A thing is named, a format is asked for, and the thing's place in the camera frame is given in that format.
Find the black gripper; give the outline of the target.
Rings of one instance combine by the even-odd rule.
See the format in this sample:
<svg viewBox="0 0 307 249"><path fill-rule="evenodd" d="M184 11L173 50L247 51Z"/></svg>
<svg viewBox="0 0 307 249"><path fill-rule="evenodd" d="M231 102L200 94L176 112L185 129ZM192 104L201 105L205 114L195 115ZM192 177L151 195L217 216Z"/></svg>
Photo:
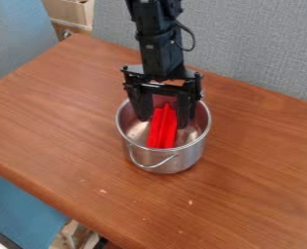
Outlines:
<svg viewBox="0 0 307 249"><path fill-rule="evenodd" d="M179 129L187 127L195 118L197 101L201 98L201 75L185 68L183 53L188 49L181 45L179 30L171 30L152 36L136 33L141 63L127 65L124 88L128 100L141 122L147 122L153 113L152 94L177 96Z"/></svg>

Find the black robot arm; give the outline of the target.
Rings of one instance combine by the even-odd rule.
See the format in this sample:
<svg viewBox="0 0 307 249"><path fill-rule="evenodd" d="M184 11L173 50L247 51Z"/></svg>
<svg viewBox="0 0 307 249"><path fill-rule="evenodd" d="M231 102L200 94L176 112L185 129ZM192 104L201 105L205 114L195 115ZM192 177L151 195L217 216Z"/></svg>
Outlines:
<svg viewBox="0 0 307 249"><path fill-rule="evenodd" d="M180 0L125 0L141 63L125 65L124 89L136 117L145 122L153 114L153 94L176 98L177 126L185 128L195 117L201 99L201 74L184 67L183 53L193 50L181 45L181 31L195 37L177 21Z"/></svg>

